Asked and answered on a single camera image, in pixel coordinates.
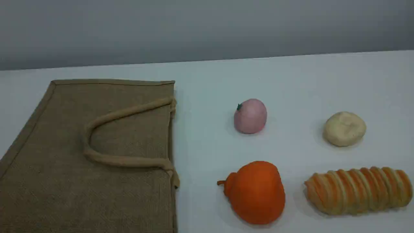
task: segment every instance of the pink peach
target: pink peach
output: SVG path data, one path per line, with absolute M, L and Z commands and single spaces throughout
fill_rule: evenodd
M 249 99 L 237 106 L 234 113 L 234 127 L 241 133 L 257 133 L 267 120 L 265 105 L 258 99 Z

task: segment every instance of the jute bag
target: jute bag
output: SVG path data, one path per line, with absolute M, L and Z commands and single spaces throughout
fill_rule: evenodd
M 173 87 L 52 81 L 0 161 L 0 232 L 176 232 Z

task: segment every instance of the bread roll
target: bread roll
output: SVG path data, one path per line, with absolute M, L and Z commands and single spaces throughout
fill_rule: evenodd
M 365 134 L 365 122 L 351 112 L 338 112 L 325 123 L 323 137 L 335 146 L 351 146 Z
M 305 185 L 307 199 L 329 215 L 404 207 L 412 199 L 408 176 L 402 170 L 389 167 L 315 173 Z

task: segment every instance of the toy food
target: toy food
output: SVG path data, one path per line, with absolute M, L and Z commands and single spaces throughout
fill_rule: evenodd
M 268 224 L 279 218 L 285 205 L 285 192 L 277 167 L 265 161 L 249 163 L 232 172 L 224 184 L 224 195 L 233 210 L 251 224 Z
M 351 112 L 338 112 L 325 123 L 323 137 L 335 146 L 351 146 L 365 134 L 365 122 Z
M 404 207 L 412 199 L 408 176 L 389 167 L 315 173 L 305 185 L 308 200 L 329 215 Z
M 258 99 L 249 99 L 237 106 L 234 127 L 241 133 L 257 133 L 267 120 L 265 105 Z

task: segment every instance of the gray wall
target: gray wall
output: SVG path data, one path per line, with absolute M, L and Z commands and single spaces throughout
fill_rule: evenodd
M 0 69 L 414 49 L 413 0 L 0 0 Z

